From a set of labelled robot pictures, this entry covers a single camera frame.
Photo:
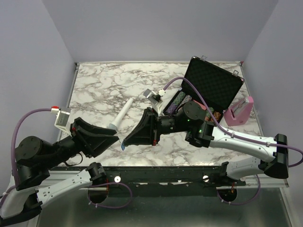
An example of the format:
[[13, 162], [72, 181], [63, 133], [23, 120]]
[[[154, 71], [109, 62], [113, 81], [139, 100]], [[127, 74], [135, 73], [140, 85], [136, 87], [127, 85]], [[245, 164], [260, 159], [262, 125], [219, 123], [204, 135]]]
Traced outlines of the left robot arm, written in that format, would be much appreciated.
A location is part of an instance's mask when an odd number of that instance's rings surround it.
[[100, 163], [93, 162], [74, 176], [45, 188], [41, 183], [49, 171], [83, 153], [92, 158], [102, 154], [119, 138], [116, 130], [90, 125], [80, 117], [69, 127], [70, 136], [51, 144], [36, 136], [26, 137], [15, 150], [18, 186], [11, 186], [0, 201], [2, 227], [28, 221], [46, 205], [67, 193], [84, 187], [99, 187], [107, 176]]

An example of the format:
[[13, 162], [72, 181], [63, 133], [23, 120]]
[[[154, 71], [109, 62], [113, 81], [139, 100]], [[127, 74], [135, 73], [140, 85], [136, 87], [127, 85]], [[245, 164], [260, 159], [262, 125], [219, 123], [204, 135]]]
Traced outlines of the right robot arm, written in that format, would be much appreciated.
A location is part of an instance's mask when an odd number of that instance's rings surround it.
[[123, 140], [121, 147], [152, 145], [161, 135], [185, 132], [185, 140], [194, 147], [224, 148], [250, 155], [249, 158], [226, 162], [218, 173], [218, 181], [229, 185], [245, 176], [265, 174], [276, 179], [289, 177], [287, 137], [258, 137], [232, 131], [212, 121], [205, 121], [206, 111], [194, 101], [189, 101], [175, 115], [159, 116], [155, 110], [146, 108], [138, 125]]

